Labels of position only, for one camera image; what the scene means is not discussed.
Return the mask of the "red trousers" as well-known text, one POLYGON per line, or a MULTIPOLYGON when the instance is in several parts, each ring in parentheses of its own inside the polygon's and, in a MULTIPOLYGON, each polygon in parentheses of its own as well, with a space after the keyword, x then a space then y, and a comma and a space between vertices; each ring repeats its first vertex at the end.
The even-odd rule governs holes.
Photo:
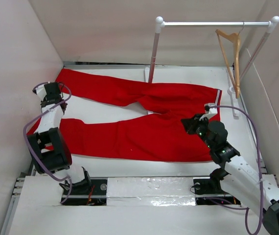
POLYGON ((113 123, 63 119, 60 131, 72 154, 159 162, 207 162, 209 148, 187 134, 182 119, 219 104, 222 91, 193 84, 146 83, 63 69, 57 77, 72 95, 125 107, 135 102, 149 115, 113 123))

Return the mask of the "wooden clothes hanger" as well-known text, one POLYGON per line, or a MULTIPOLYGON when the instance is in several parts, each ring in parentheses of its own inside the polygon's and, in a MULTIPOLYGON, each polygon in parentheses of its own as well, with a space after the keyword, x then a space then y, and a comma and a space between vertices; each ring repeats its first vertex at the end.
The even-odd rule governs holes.
POLYGON ((241 46, 241 38, 239 36, 239 33, 226 34, 224 31, 222 31, 220 29, 217 29, 215 31, 215 33, 217 35, 217 39, 218 39, 218 42, 219 42, 219 45, 221 48, 223 59, 224 59, 225 65, 227 67, 229 77, 231 79, 232 87, 235 92, 235 97, 239 98, 240 92, 241 92, 241 90, 240 90, 240 74, 239 74, 239 52, 240 52, 240 46, 241 46), (231 72, 228 58, 227 58, 225 49, 223 47, 221 38, 224 38, 232 43, 234 72, 231 72))

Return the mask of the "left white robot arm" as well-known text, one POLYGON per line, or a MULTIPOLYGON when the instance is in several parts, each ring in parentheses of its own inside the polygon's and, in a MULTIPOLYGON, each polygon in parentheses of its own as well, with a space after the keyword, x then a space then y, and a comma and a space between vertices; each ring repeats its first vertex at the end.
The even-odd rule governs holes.
POLYGON ((62 82, 44 82, 33 88, 41 114, 24 127, 24 138, 39 174, 52 177, 66 193, 88 194, 93 189, 91 178, 85 168, 83 175, 71 170, 71 153, 59 129, 71 97, 64 98, 63 88, 67 89, 62 82))

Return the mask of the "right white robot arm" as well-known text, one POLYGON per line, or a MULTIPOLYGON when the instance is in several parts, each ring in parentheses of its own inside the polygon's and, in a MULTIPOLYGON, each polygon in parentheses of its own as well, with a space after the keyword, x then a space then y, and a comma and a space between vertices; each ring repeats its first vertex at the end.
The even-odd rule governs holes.
POLYGON ((210 121, 206 114, 196 114, 181 122, 189 135, 197 135, 207 145, 211 159, 219 165, 210 174, 210 189, 234 196, 259 216, 269 234, 279 235, 279 188, 260 179, 259 173, 228 143, 225 125, 210 121))

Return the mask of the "silver tape strip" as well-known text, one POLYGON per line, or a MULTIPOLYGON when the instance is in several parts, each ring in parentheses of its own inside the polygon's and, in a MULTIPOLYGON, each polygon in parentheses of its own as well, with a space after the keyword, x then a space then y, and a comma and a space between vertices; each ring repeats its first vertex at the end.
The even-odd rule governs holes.
POLYGON ((115 177, 107 184, 107 206, 195 206, 191 177, 115 177))

